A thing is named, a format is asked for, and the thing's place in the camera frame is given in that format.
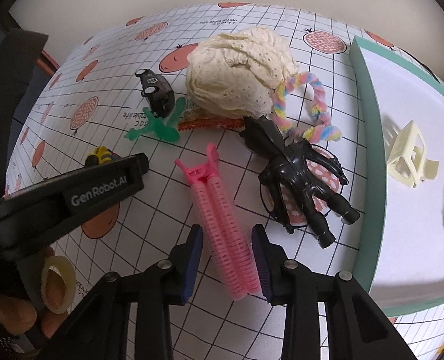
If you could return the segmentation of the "person's hand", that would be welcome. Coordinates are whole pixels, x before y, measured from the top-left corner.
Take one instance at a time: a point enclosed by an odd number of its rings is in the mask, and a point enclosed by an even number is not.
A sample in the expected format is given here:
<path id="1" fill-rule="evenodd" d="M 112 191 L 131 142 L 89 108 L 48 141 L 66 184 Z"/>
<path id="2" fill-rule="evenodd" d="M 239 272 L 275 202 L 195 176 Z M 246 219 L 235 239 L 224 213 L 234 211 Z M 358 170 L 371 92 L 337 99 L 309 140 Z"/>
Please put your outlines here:
<path id="1" fill-rule="evenodd" d="M 51 338 L 67 317 L 67 311 L 63 314 L 46 311 L 40 323 L 45 337 Z M 19 336 L 36 322 L 37 311 L 29 301 L 0 295 L 0 323 L 8 333 Z"/>

